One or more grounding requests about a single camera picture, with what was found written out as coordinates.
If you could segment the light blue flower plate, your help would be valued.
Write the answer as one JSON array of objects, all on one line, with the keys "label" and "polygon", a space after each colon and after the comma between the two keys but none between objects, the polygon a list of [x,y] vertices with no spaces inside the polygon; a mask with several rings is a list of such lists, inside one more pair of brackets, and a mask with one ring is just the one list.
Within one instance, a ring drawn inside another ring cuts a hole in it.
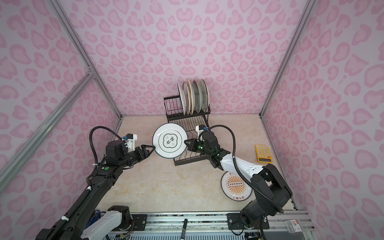
[{"label": "light blue flower plate", "polygon": [[194,107],[194,110],[196,113],[200,113],[201,110],[202,110],[202,91],[201,91],[201,88],[199,86],[199,84],[197,83],[196,80],[193,80],[193,89],[194,89],[194,97],[195,97],[195,107]]}]

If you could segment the cat pumpkin star plate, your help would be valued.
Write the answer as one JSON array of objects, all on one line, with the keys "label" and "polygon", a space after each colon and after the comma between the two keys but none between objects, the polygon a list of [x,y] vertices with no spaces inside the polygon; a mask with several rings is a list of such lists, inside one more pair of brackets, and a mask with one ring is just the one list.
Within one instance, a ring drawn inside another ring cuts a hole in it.
[{"label": "cat pumpkin star plate", "polygon": [[190,79],[186,80],[186,85],[187,85],[189,105],[190,105],[190,115],[192,115],[194,113],[195,100],[194,100],[194,93],[193,93],[192,84],[191,84]]}]

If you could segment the green-rim lettered white plate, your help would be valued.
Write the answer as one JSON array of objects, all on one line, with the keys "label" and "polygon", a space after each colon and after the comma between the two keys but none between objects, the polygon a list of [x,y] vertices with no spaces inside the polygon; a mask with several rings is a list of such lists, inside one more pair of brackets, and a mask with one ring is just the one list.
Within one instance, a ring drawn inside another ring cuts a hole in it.
[{"label": "green-rim lettered white plate", "polygon": [[185,94],[184,94],[183,88],[179,83],[177,83],[177,86],[178,86],[179,96],[181,99],[183,115],[185,116],[187,113],[187,102],[186,102]]}]

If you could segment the white floral speckled plate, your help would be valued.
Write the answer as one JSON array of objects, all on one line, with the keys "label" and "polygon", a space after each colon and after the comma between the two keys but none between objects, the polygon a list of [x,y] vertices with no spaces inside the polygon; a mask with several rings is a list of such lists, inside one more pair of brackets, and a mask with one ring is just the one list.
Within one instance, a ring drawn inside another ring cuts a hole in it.
[{"label": "white floral speckled plate", "polygon": [[209,89],[208,89],[206,82],[203,79],[200,80],[199,84],[200,84],[200,87],[202,90],[202,97],[203,97],[202,111],[206,112],[208,110],[209,104],[210,104]]}]

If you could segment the orange sunburst plate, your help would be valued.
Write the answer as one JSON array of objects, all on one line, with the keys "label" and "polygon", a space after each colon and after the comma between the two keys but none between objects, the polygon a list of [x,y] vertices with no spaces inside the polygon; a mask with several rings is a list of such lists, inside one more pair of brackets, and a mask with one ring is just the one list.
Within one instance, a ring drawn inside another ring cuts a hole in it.
[{"label": "orange sunburst plate", "polygon": [[247,200],[253,190],[237,174],[225,172],[221,178],[221,188],[223,193],[231,200],[242,202]]},{"label": "orange sunburst plate", "polygon": [[190,114],[190,110],[191,110],[191,101],[190,101],[189,86],[188,86],[187,82],[183,83],[182,89],[183,89],[184,97],[185,97],[185,100],[186,100],[185,115],[189,115]]}]

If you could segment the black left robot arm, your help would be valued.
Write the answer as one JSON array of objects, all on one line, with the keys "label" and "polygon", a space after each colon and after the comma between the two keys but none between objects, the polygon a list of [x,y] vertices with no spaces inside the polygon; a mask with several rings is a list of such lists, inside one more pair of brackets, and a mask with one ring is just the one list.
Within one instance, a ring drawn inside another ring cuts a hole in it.
[{"label": "black left robot arm", "polygon": [[[93,144],[93,133],[98,129],[107,130],[118,138],[107,144],[106,156],[100,163]],[[104,126],[96,126],[91,129],[89,141],[96,166],[86,178],[87,187],[60,220],[50,229],[42,229],[38,233],[37,240],[79,240],[81,238],[99,202],[116,183],[123,171],[147,159],[155,151],[156,147],[152,145],[141,145],[129,149],[129,141],[133,140],[133,136],[128,134],[121,137]]]}]

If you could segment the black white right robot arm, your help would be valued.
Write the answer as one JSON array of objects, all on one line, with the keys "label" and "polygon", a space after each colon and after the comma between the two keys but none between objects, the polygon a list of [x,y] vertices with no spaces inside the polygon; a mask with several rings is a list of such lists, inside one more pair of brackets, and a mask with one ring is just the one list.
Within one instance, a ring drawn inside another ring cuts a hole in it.
[{"label": "black white right robot arm", "polygon": [[[214,128],[224,128],[230,132],[233,140],[232,151],[220,146],[213,132]],[[252,189],[256,199],[240,211],[240,221],[245,228],[261,227],[268,216],[284,213],[283,207],[293,196],[288,183],[276,166],[256,165],[238,158],[236,137],[229,127],[205,127],[198,133],[197,138],[185,140],[184,143],[189,151],[207,157],[215,169],[238,175]]]}]

